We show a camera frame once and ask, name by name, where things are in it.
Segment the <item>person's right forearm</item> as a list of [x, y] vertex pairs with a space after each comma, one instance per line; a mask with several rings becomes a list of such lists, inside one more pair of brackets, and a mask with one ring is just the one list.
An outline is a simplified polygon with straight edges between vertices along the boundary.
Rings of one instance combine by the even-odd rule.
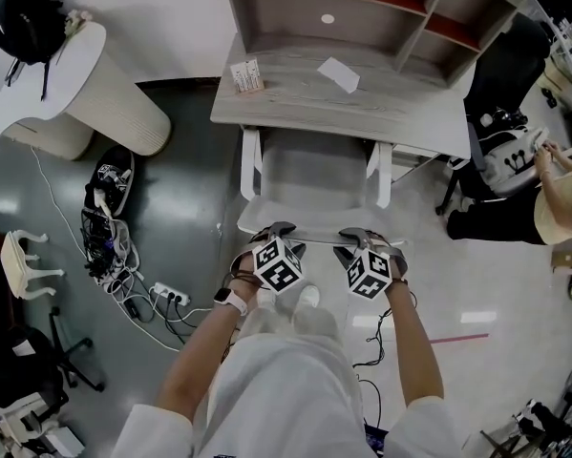
[[406, 406], [444, 398], [444, 385], [432, 345], [413, 304], [409, 286], [395, 280], [386, 290], [392, 310], [398, 370]]

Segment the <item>black oval tray with electronics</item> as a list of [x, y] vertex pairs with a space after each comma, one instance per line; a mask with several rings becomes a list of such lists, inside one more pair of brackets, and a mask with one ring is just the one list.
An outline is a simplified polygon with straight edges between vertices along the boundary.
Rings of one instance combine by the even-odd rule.
[[132, 188], [135, 158], [127, 148], [117, 145], [98, 161], [90, 182], [85, 185], [84, 208], [89, 211], [110, 212], [117, 218]]

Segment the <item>black backpack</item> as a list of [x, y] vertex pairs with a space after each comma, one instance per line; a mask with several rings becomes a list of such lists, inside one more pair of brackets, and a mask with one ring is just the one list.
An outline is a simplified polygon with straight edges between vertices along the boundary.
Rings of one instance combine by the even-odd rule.
[[0, 49], [13, 58], [9, 86], [24, 65], [44, 65], [41, 100], [47, 95], [50, 63], [66, 40], [59, 0], [0, 0]]

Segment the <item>white wrist watch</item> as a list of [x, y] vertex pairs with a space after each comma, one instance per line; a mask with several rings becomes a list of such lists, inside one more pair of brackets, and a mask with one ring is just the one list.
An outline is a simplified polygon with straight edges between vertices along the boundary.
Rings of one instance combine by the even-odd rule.
[[247, 302], [230, 288], [220, 288], [214, 296], [214, 303], [218, 305], [231, 305], [240, 312], [242, 317], [248, 312]]

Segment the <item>black tripod stand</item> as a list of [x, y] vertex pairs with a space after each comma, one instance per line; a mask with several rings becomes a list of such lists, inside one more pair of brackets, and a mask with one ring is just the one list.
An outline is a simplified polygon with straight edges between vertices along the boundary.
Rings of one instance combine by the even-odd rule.
[[534, 449], [545, 455], [572, 437], [572, 426], [535, 399], [531, 399], [525, 410], [513, 419], [517, 429], [501, 443], [485, 431], [480, 432], [493, 449], [491, 458], [517, 458]]

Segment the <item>person's right white shoe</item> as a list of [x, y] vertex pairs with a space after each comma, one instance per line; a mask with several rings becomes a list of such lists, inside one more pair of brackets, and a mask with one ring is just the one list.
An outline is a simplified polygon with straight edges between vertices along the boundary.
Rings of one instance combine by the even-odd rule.
[[317, 307], [320, 302], [320, 291], [313, 285], [308, 284], [305, 286], [299, 296], [295, 310], [302, 310], [305, 307]]

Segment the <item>person's light trousers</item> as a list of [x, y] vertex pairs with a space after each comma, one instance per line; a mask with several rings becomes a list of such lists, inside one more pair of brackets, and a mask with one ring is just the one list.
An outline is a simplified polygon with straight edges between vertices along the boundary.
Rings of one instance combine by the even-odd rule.
[[322, 307], [304, 304], [287, 318], [275, 306], [258, 306], [246, 317], [237, 342], [259, 335], [308, 341], [343, 350], [339, 327], [333, 315]]

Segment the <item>white power strip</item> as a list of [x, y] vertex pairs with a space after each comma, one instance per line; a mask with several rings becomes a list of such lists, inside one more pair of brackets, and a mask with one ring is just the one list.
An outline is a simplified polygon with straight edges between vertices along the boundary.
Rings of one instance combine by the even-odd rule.
[[187, 306], [191, 302], [188, 295], [161, 282], [156, 282], [152, 286], [152, 291], [156, 295], [164, 297], [166, 300], [177, 303], [181, 306]]

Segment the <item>white grey carrier backpack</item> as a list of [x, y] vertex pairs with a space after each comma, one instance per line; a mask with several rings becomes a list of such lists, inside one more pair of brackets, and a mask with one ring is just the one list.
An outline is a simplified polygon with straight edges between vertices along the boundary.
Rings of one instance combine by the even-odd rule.
[[508, 198], [529, 186], [537, 177], [534, 158], [549, 136], [546, 128], [501, 131], [479, 141], [484, 166], [483, 182], [498, 198]]

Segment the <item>white armchair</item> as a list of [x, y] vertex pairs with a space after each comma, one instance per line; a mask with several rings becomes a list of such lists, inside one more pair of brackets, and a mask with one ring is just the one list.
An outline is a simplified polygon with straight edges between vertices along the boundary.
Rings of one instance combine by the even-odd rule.
[[384, 212], [392, 196], [392, 145], [311, 131], [246, 128], [237, 225], [254, 234], [277, 222], [294, 224], [289, 238], [348, 245], [346, 228], [361, 228], [401, 247]]

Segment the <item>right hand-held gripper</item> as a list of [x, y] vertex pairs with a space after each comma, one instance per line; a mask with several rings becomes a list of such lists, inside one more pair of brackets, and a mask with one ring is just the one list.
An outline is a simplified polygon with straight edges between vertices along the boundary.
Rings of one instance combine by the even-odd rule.
[[407, 273], [408, 263], [401, 249], [380, 239], [373, 243], [370, 230], [349, 227], [341, 230], [339, 235], [353, 240], [360, 249], [354, 255], [345, 246], [332, 248], [336, 258], [347, 269], [351, 295], [374, 300], [384, 294], [394, 280], [400, 280]]

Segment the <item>red tape strip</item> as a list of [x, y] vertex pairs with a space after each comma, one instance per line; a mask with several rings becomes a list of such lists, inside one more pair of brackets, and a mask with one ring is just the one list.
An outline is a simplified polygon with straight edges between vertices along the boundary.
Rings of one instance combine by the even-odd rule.
[[454, 337], [446, 337], [446, 338], [437, 338], [431, 339], [431, 344], [450, 344], [450, 343], [461, 343], [473, 340], [480, 340], [489, 338], [489, 333], [478, 333], [478, 334], [471, 334], [471, 335], [463, 335], [463, 336], [454, 336]]

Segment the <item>cream ornate stool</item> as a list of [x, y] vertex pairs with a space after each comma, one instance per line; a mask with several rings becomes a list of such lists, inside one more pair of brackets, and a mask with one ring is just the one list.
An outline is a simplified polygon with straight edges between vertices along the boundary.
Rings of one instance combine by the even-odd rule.
[[62, 269], [50, 270], [29, 267], [28, 261], [40, 260], [40, 257], [25, 252], [20, 244], [20, 241], [23, 239], [45, 243], [49, 240], [49, 237], [47, 234], [36, 236], [24, 230], [9, 231], [6, 234], [1, 248], [0, 260], [11, 293], [15, 298], [25, 301], [32, 301], [43, 295], [54, 296], [56, 290], [49, 286], [30, 291], [28, 289], [29, 282], [51, 276], [63, 277], [65, 271]]

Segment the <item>black office chair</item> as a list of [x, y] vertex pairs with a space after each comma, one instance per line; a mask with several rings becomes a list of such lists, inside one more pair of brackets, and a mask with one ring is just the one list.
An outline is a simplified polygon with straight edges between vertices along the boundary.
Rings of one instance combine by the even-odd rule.
[[84, 338], [69, 349], [64, 349], [56, 327], [60, 309], [53, 307], [49, 314], [51, 337], [40, 330], [20, 325], [0, 334], [0, 409], [37, 394], [42, 403], [24, 418], [29, 428], [38, 430], [56, 416], [69, 402], [65, 388], [79, 382], [95, 392], [105, 390], [104, 383], [92, 382], [72, 362], [72, 356], [94, 342]]
[[451, 158], [452, 175], [442, 202], [435, 212], [444, 215], [456, 188], [476, 202], [498, 201], [483, 182], [484, 166], [479, 141], [493, 133], [527, 127], [520, 110], [545, 69], [550, 41], [540, 23], [517, 14], [508, 31], [501, 33], [476, 62], [470, 91], [464, 98], [471, 158]]

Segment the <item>pale flower bunch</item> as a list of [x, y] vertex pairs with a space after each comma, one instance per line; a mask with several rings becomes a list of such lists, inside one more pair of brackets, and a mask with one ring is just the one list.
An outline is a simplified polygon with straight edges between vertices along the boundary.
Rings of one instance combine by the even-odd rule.
[[93, 16], [87, 10], [70, 10], [65, 20], [65, 36], [73, 37], [87, 22], [92, 20]]

